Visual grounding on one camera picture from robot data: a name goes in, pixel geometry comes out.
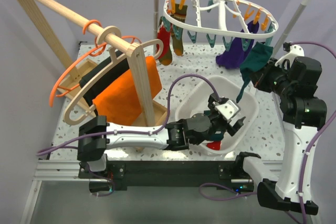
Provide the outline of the dark green sock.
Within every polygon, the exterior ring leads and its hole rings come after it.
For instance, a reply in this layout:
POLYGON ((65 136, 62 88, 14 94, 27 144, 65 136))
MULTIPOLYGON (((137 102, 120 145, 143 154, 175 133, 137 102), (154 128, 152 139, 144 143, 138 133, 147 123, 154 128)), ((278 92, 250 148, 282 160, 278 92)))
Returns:
POLYGON ((237 103, 239 103, 242 99, 244 90, 250 83, 250 75, 253 72, 259 71, 266 65, 273 53, 273 49, 274 48, 272 46, 256 42, 246 59, 240 65, 239 69, 242 75, 243 85, 236 98, 237 103))
POLYGON ((209 138, 209 141, 212 142, 220 142, 224 138, 224 132, 223 131, 216 131, 214 134, 212 134, 209 138))

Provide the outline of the red santa sock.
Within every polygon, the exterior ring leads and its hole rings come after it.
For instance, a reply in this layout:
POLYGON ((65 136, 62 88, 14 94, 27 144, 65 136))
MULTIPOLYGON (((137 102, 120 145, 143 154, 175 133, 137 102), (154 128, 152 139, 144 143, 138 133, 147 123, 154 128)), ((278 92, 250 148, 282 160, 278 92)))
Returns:
POLYGON ((221 147, 221 141, 209 142, 206 144, 206 147, 214 151, 219 151, 221 147))
POLYGON ((162 29, 163 34, 163 51, 161 55, 159 56, 159 62, 164 65, 168 66, 172 63, 172 53, 170 49, 170 32, 166 31, 163 27, 162 29))

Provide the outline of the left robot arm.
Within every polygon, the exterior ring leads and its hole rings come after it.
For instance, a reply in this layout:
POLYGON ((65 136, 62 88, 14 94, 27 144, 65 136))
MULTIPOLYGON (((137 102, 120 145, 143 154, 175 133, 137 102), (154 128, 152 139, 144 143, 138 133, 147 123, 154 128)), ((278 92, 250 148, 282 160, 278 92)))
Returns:
POLYGON ((153 128, 113 124, 111 132, 82 132, 77 160, 87 163, 97 178, 103 178, 109 171, 105 150, 131 146, 165 151, 187 150, 192 145, 210 141, 216 132, 234 136, 244 126, 244 117, 232 123, 240 112, 233 100, 212 93, 208 98, 208 110, 208 114, 196 113, 190 118, 153 128))

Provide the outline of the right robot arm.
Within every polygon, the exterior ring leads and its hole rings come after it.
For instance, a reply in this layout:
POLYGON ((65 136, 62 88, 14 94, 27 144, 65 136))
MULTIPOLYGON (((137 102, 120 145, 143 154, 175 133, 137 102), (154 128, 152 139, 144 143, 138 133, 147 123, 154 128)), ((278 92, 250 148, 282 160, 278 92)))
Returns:
POLYGON ((279 176, 255 154, 242 155, 243 160, 234 165, 237 177, 249 175, 254 181, 262 207, 314 216, 318 213, 319 207, 311 196, 310 176, 318 134, 327 117, 326 103, 314 95, 321 73, 319 61, 298 56, 281 64, 270 58, 263 68, 249 75, 256 89, 279 97, 285 137, 279 176))

